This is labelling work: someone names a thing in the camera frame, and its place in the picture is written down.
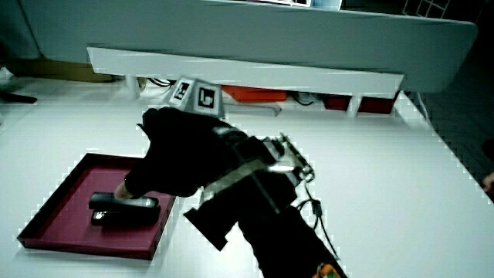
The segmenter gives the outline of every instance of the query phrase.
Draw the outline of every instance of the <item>tray rim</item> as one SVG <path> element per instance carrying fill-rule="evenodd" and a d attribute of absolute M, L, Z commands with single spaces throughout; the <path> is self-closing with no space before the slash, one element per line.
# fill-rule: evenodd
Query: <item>tray rim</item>
<path fill-rule="evenodd" d="M 60 252 L 70 252 L 70 253 L 80 253 L 80 254 L 90 254 L 90 255 L 98 255 L 98 256 L 115 256 L 122 258 L 131 258 L 131 259 L 148 259 L 152 260 L 154 254 L 156 253 L 157 246 L 160 242 L 161 236 L 167 224 L 168 216 L 171 213 L 171 210 L 176 202 L 176 198 L 173 195 L 170 195 L 170 201 L 166 207 L 162 207 L 164 209 L 164 217 L 161 219 L 158 230 L 154 235 L 154 239 L 149 246 L 148 250 L 134 250 L 134 251 L 125 251 L 122 249 L 115 248 L 105 248 L 107 253 L 101 252 L 102 249 L 95 247 L 83 246 L 80 244 L 69 244 L 69 243 L 60 243 L 60 242 L 48 242 L 43 239 L 37 238 L 36 235 L 39 234 L 39 231 L 43 229 L 43 226 L 46 225 L 46 222 L 49 221 L 49 217 L 53 214 L 54 209 L 59 206 L 60 202 L 70 194 L 70 189 L 76 184 L 76 182 L 84 175 L 87 168 L 91 166 L 97 165 L 105 165 L 110 162 L 117 164 L 135 164 L 140 161 L 142 158 L 136 157 L 128 157 L 122 155 L 113 155 L 113 154 L 96 154 L 96 153 L 86 153 L 79 163 L 74 167 L 74 169 L 66 176 L 66 178 L 62 181 L 62 183 L 56 188 L 56 190 L 48 197 L 45 203 L 41 206 L 41 208 L 36 212 L 36 214 L 32 217 L 32 219 L 28 222 L 28 224 L 22 229 L 22 231 L 18 234 L 17 240 L 24 246 L 25 248 L 30 249 L 44 249 L 51 251 L 60 251 Z"/>

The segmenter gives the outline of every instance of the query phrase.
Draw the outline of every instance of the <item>orange object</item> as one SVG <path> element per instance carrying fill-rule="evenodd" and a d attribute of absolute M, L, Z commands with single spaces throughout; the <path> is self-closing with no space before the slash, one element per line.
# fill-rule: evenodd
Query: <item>orange object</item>
<path fill-rule="evenodd" d="M 243 103 L 285 101 L 287 95 L 287 92 L 284 90 L 251 88 L 244 86 L 222 85 L 222 89 L 235 100 Z"/>
<path fill-rule="evenodd" d="M 341 278 L 338 272 L 329 263 L 321 264 L 317 269 L 317 274 L 314 274 L 312 278 L 324 278 L 333 273 L 334 278 Z"/>

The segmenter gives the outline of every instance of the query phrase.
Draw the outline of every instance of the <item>white panel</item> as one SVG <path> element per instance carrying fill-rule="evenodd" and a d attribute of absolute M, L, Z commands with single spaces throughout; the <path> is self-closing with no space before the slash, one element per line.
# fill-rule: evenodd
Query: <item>white panel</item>
<path fill-rule="evenodd" d="M 95 73 L 177 80 L 189 76 L 211 83 L 310 93 L 367 93 L 393 98 L 403 79 L 390 73 L 366 73 L 306 66 L 143 53 L 88 47 Z"/>

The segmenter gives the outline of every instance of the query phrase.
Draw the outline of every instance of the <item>white tabletop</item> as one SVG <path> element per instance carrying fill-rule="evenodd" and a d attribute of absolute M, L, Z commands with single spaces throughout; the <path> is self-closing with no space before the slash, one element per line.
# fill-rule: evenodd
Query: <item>white tabletop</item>
<path fill-rule="evenodd" d="M 237 227 L 218 252 L 182 215 L 198 195 L 181 199 L 173 233 L 167 229 L 151 262 L 20 246 L 15 237 L 86 152 L 142 157 L 148 147 L 135 124 L 149 102 L 127 99 L 124 86 L 68 82 L 51 90 L 33 106 L 0 105 L 2 276 L 262 276 Z M 494 273 L 494 207 L 405 97 L 395 104 L 400 113 L 382 117 L 349 118 L 320 103 L 281 105 L 278 117 L 228 114 L 227 121 L 252 135 L 282 131 L 312 163 L 310 191 L 322 201 L 349 277 Z M 298 192 L 300 200 L 306 197 Z M 303 215 L 312 222 L 309 210 Z"/>
<path fill-rule="evenodd" d="M 168 80 L 187 76 L 221 85 L 274 90 L 392 99 L 403 80 L 402 74 L 275 65 L 100 47 L 88 47 L 87 52 L 95 73 Z"/>

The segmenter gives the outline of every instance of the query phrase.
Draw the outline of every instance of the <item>black connector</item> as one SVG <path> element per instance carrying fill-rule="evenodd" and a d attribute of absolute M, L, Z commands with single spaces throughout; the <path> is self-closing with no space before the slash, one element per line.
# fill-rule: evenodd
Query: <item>black connector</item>
<path fill-rule="evenodd" d="M 323 216 L 323 209 L 321 208 L 321 201 L 312 200 L 312 212 L 316 215 L 317 218 Z"/>
<path fill-rule="evenodd" d="M 99 212 L 153 212 L 159 207 L 157 198 L 142 196 L 136 199 L 120 200 L 112 192 L 94 192 L 91 195 L 90 209 Z"/>

